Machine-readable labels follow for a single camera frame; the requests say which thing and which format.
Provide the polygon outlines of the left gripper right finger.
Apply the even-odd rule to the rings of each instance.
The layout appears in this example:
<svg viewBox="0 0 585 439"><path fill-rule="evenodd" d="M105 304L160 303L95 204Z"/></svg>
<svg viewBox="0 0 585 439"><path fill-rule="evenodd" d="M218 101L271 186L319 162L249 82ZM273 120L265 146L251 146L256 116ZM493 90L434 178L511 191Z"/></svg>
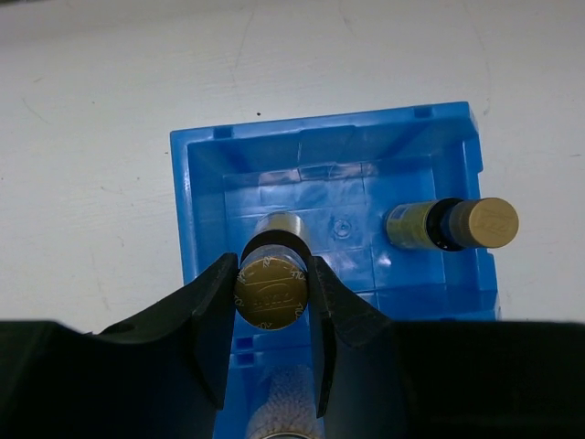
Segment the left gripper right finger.
<svg viewBox="0 0 585 439"><path fill-rule="evenodd" d="M307 262L315 404L329 438L581 438L584 327L394 321Z"/></svg>

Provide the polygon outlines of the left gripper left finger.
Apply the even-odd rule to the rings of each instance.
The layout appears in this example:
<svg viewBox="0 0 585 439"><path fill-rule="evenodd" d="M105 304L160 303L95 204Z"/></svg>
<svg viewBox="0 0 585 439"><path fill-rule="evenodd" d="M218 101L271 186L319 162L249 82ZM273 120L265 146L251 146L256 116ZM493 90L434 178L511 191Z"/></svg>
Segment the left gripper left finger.
<svg viewBox="0 0 585 439"><path fill-rule="evenodd" d="M238 259L98 334L1 325L4 438L209 438L223 408Z"/></svg>

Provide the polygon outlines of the tall silver-capped shaker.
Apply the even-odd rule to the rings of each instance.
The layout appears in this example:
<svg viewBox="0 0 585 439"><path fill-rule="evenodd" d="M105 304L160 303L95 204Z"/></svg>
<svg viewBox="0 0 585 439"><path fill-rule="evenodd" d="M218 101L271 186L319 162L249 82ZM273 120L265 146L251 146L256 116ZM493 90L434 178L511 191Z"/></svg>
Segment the tall silver-capped shaker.
<svg viewBox="0 0 585 439"><path fill-rule="evenodd" d="M324 438L309 366L266 368L252 389L246 438Z"/></svg>

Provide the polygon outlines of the small brown sauce bottle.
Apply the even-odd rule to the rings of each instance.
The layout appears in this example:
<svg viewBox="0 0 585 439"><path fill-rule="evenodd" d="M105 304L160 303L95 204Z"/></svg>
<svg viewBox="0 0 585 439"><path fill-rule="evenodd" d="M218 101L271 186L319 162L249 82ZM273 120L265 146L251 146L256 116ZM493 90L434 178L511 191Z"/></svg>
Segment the small brown sauce bottle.
<svg viewBox="0 0 585 439"><path fill-rule="evenodd" d="M239 314L266 331L290 326L308 303L308 229L301 217L276 211L262 217L241 254L234 287Z"/></svg>
<svg viewBox="0 0 585 439"><path fill-rule="evenodd" d="M385 228L392 245L402 249L497 249L516 237L519 217L501 198L442 198L396 206Z"/></svg>

